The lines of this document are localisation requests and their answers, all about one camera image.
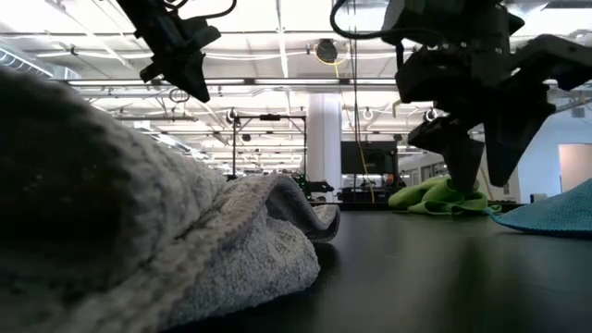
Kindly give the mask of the black table frame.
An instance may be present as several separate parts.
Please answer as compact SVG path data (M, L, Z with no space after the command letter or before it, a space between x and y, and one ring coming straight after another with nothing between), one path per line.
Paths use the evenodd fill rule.
M498 205L502 213L524 206L524 203L489 202L490 205ZM392 211L387 203L328 203L336 205L341 211Z

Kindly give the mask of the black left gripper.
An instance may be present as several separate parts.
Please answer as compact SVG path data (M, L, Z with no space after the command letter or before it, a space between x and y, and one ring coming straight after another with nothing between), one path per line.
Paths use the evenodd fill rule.
M180 17L139 16L131 21L136 28L134 35L144 39L153 53L153 63L140 71L140 78L148 82L163 75L171 84L207 103L210 95L204 78L204 54L181 53L185 33Z

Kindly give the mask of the black metal rig frame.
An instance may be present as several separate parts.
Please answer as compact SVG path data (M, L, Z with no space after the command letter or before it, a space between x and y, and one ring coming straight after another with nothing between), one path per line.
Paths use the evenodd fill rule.
M307 162L307 153L308 153L308 149L307 149L307 116L282 116L282 115L275 115L275 114L262 114L262 115L258 115L258 116L239 116L236 115L233 119L232 119L232 168L231 168L231 175L228 176L228 180L234 180L237 178L237 166L236 166L236 158L237 158L237 135L240 133L241 129L243 127L241 127L240 129L237 128L237 121L238 120L242 120L242 119L246 119L247 121L243 124L243 127L246 127L253 119L258 119L260 121L280 121L282 119L287 119L289 123L291 123L294 127L297 128L297 130L299 130L302 133L303 136L303 144L302 144L302 148L303 148L303 162L304 162L304 167L303 167L303 174L304 176L306 175L307 172L307 166L306 166L306 162ZM300 129L298 128L295 123L294 120L295 119L299 119L302 121L303 123L303 128Z

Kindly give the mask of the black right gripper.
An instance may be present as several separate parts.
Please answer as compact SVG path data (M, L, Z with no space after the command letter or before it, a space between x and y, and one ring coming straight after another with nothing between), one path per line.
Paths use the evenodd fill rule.
M470 138L459 121L484 121L489 180L503 187L523 153L556 107L548 102L544 80L554 75L556 56L549 41L534 40L514 54L447 49L466 68L462 79L437 89L434 101L445 117L425 121L408 143L440 154L456 190L474 190L485 144Z

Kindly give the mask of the black monitor screen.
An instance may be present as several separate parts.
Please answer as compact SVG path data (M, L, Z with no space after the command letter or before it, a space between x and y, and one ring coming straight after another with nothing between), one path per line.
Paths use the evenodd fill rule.
M341 172L343 174L396 174L398 148L394 141L341 142Z

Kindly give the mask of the sky blue microfiber towel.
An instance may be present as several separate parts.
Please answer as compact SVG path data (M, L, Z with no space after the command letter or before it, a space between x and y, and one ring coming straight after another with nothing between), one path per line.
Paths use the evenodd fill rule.
M592 239L592 179L504 214L496 214L490 208L485 212L494 222L522 232Z

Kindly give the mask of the grey waffle-weave towel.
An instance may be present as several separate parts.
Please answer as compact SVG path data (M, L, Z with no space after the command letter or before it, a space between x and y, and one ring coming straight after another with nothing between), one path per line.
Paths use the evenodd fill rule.
M0 68L0 333L158 333L305 290L339 218Z

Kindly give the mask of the white building pillar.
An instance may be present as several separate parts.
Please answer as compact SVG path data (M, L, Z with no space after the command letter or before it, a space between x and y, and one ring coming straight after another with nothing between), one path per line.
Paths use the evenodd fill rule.
M307 175L310 181L325 181L330 192L313 192L328 203L336 201L341 187L341 97L337 93L313 93L307 106Z

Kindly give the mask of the lime green microfiber towel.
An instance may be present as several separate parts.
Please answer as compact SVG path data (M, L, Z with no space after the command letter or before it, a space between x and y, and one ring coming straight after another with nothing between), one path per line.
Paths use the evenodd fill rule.
M450 176L433 177L419 185L405 187L388 198L388 205L395 211L432 216L501 212L501 206L490 204L483 192L457 190Z

